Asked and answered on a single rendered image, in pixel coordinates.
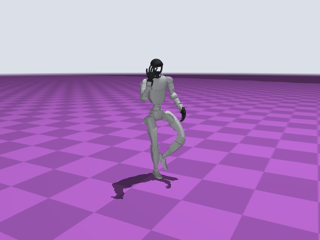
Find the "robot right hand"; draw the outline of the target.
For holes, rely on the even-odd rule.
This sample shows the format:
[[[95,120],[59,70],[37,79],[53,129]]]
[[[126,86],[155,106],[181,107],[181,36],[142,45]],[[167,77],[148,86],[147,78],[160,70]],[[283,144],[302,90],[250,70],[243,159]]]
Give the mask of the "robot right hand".
[[[154,65],[153,65],[154,66]],[[151,82],[151,86],[153,85],[153,79],[155,77],[156,71],[158,68],[156,68],[156,66],[153,68],[153,66],[151,67],[151,65],[149,66],[149,69],[146,69],[146,74],[147,74],[147,82]],[[155,69],[156,68],[156,69]],[[151,69],[151,70],[150,70]],[[152,71],[153,69],[153,71]],[[154,72],[155,70],[155,72]],[[146,84],[147,84],[146,82]]]

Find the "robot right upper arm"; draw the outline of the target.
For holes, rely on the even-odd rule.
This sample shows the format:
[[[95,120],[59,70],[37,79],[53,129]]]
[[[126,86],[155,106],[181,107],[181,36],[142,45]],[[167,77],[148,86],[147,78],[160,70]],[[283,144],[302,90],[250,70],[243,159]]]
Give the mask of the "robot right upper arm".
[[[143,93],[143,91],[145,90],[145,88],[147,87],[147,79],[144,79],[141,83],[140,83],[140,94]],[[140,99],[141,101],[147,101],[148,97],[143,96],[142,99]]]

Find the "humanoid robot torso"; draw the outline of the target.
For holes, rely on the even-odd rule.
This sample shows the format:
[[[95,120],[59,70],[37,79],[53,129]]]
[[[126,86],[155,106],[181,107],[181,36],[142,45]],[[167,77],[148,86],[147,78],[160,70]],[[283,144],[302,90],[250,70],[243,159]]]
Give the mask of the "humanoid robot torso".
[[[164,103],[167,92],[167,78],[163,74],[159,76],[161,77],[153,78],[152,90],[148,96],[150,103],[153,104],[153,109],[149,113],[153,114],[155,121],[159,121],[164,117],[164,110],[161,109],[161,104]]]

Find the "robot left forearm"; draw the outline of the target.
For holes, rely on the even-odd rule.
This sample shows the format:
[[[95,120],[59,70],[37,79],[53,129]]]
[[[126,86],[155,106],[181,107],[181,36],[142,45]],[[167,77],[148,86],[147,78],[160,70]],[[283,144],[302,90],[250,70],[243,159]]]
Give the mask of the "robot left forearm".
[[[179,100],[178,96],[177,96],[177,98],[176,98],[173,102],[174,102],[174,104],[176,105],[177,109],[178,109],[179,111],[181,111],[181,110],[182,110],[183,105],[181,104],[181,102],[180,102],[180,100]],[[184,108],[185,108],[185,107],[184,107]]]

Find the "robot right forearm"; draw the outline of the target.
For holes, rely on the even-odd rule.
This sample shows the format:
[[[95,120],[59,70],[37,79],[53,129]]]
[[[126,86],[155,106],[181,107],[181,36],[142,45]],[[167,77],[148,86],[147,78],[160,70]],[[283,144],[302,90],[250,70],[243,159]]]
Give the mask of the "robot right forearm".
[[[143,98],[143,97],[148,97],[149,96],[149,93],[151,92],[153,86],[152,85],[152,82],[150,81],[147,81],[147,84],[146,84],[146,88],[145,90],[142,92],[142,94],[140,95],[140,100]]]

